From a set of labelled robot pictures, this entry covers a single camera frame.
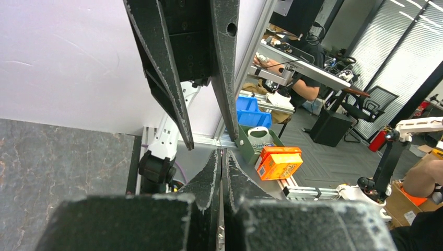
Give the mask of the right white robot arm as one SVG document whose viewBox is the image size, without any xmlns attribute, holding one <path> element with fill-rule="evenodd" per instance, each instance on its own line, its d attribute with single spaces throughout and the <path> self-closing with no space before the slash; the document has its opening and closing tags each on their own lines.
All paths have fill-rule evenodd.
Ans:
<svg viewBox="0 0 443 251">
<path fill-rule="evenodd" d="M 125 1 L 152 96 L 165 111 L 138 164 L 141 192 L 167 190 L 177 143 L 194 140 L 188 107 L 211 85 L 231 139 L 239 136 L 235 94 L 238 1 Z"/>
</svg>

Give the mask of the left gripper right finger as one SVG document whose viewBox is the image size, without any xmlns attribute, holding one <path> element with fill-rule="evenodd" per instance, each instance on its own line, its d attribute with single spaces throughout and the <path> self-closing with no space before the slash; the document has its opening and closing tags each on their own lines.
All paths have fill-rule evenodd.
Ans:
<svg viewBox="0 0 443 251">
<path fill-rule="evenodd" d="M 225 250 L 266 250 L 254 226 L 244 224 L 249 214 L 242 205 L 248 201 L 275 200 L 240 167 L 232 150 L 223 150 L 222 187 L 225 224 Z"/>
</svg>

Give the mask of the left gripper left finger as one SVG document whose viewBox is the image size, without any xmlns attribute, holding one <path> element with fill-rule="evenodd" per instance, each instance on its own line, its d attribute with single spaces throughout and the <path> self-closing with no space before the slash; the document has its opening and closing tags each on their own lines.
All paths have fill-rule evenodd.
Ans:
<svg viewBox="0 0 443 251">
<path fill-rule="evenodd" d="M 186 250 L 218 250 L 222 150 L 212 150 L 203 169 L 179 192 L 194 195 Z"/>
</svg>

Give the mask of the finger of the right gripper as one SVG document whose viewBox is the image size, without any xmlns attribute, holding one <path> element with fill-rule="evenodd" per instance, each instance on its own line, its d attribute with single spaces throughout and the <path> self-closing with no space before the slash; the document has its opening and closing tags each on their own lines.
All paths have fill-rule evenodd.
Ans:
<svg viewBox="0 0 443 251">
<path fill-rule="evenodd" d="M 210 1 L 213 50 L 212 87 L 225 123 L 235 141 L 239 136 L 235 95 L 235 59 L 239 1 Z"/>
<path fill-rule="evenodd" d="M 160 1 L 124 1 L 152 96 L 178 127 L 188 150 L 194 140 L 166 18 Z"/>
</svg>

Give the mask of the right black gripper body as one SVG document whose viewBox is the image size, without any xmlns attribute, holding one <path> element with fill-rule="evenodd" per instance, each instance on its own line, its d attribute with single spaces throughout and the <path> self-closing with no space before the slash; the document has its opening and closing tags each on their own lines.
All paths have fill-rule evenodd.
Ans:
<svg viewBox="0 0 443 251">
<path fill-rule="evenodd" d="M 208 1 L 160 1 L 180 81 L 211 75 Z"/>
</svg>

